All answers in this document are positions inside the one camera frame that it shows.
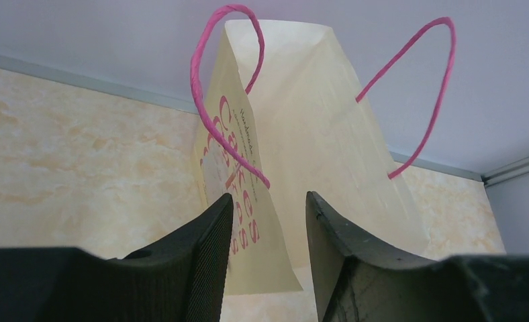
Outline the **pink paper bag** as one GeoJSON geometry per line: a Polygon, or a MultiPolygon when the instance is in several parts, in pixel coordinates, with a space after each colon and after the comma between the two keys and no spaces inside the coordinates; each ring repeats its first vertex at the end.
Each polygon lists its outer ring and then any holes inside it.
{"type": "Polygon", "coordinates": [[[430,237],[332,28],[210,17],[191,58],[201,118],[193,151],[208,203],[233,198],[225,292],[295,292],[309,266],[305,199],[319,193],[383,241],[423,254],[430,237]]]}

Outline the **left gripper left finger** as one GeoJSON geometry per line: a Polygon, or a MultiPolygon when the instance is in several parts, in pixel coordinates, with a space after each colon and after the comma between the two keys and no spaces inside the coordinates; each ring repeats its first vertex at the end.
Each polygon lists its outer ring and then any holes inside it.
{"type": "Polygon", "coordinates": [[[0,321],[217,321],[233,200],[106,260],[80,248],[0,248],[0,321]]]}

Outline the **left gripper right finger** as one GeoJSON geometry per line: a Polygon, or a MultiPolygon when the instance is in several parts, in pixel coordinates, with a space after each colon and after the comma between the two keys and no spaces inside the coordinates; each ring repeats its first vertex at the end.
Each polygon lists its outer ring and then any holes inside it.
{"type": "Polygon", "coordinates": [[[529,321],[529,256],[433,261],[401,250],[306,195],[320,321],[529,321]]]}

